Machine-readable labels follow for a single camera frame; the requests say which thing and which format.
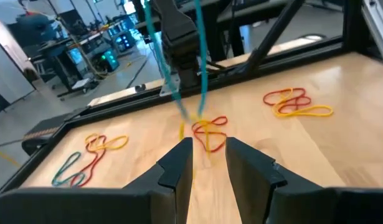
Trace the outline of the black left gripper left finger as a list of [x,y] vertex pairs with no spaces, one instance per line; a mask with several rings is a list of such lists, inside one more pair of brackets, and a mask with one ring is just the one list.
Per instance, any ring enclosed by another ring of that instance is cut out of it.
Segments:
[[126,185],[124,224],[186,224],[193,175],[193,141],[184,138]]

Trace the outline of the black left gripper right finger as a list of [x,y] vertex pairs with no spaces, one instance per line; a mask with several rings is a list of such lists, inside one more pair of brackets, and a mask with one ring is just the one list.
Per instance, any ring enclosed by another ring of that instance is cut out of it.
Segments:
[[235,137],[226,139],[230,182],[243,224],[313,224],[322,188]]

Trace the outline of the red rubber band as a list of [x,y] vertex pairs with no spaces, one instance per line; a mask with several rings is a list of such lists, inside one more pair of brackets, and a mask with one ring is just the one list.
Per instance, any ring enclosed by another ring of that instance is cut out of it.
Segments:
[[217,128],[226,125],[228,123],[228,119],[226,116],[218,116],[214,118],[213,120],[208,120],[208,121],[212,122],[212,124],[209,126],[210,137],[211,136],[214,136],[215,138],[219,137],[219,139],[222,140],[220,143],[216,144],[215,146],[211,146],[211,143],[210,143],[210,148],[213,150],[213,153],[215,153],[225,146],[225,142],[227,139],[227,134],[220,131]]
[[[279,95],[280,100],[277,103],[268,101],[269,97]],[[271,106],[275,113],[278,114],[291,114],[297,112],[303,106],[311,104],[311,98],[306,96],[304,88],[285,88],[282,90],[271,91],[263,96],[262,101]]]
[[93,177],[94,169],[106,153],[104,148],[106,141],[105,135],[92,134],[85,140],[85,150],[94,155],[94,159],[82,168],[70,181],[71,187],[83,187],[87,185]]

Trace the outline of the computer with green lights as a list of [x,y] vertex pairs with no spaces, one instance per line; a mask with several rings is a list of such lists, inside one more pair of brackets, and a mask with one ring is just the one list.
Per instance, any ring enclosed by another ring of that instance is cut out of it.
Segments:
[[101,56],[104,67],[109,71],[113,72],[119,67],[119,62],[117,60],[116,54],[113,50],[107,50]]

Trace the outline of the black mesh computer case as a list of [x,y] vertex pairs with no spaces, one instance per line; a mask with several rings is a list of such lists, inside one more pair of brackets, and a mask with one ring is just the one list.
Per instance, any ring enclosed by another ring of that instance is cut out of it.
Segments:
[[49,140],[51,135],[53,135],[63,123],[74,119],[74,117],[80,115],[88,109],[89,106],[86,106],[75,109],[71,113],[65,113],[59,116],[54,116],[53,118],[44,119],[40,121],[22,138],[22,149],[28,156],[31,156],[40,147],[47,144],[47,141]]

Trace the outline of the black workbench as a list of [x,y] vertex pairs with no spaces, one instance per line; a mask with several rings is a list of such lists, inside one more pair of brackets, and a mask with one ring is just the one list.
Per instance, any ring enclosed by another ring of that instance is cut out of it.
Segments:
[[[217,18],[219,37],[226,45],[228,34],[231,32],[233,35],[231,41],[235,44],[234,47],[225,47],[229,50],[227,57],[250,53],[257,48],[288,2],[290,0],[269,0],[235,12],[228,6],[219,14]],[[319,0],[306,0],[276,43],[282,44],[302,37],[309,40],[336,37],[343,32],[343,21],[340,7],[326,9]]]

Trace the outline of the black desk with equipment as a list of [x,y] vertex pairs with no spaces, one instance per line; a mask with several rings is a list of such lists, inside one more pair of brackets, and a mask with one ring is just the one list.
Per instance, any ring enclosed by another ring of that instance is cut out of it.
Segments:
[[57,97],[63,101],[72,93],[86,93],[107,78],[112,72],[104,67],[101,56],[110,49],[117,60],[124,56],[131,48],[127,34],[131,35],[131,30],[124,21],[117,21],[81,36],[69,32],[67,38],[43,46],[39,52],[52,62],[55,74],[66,88]]

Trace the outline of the white partition panel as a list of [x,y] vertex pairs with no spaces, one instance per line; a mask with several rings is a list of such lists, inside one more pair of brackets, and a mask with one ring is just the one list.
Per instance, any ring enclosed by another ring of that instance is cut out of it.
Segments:
[[35,90],[24,72],[35,72],[28,56],[9,29],[0,22],[0,96],[12,104]]

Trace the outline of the dark teal dome device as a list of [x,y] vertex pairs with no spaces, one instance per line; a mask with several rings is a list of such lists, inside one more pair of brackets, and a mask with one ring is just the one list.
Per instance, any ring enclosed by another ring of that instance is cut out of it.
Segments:
[[32,14],[18,17],[17,22],[11,24],[10,30],[22,49],[28,51],[57,38],[53,23],[54,20],[45,15]]

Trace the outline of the silver aluminium profile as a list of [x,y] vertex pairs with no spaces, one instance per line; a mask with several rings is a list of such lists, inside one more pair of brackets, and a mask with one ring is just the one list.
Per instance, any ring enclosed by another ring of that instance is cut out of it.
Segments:
[[362,13],[383,58],[383,0],[362,0]]

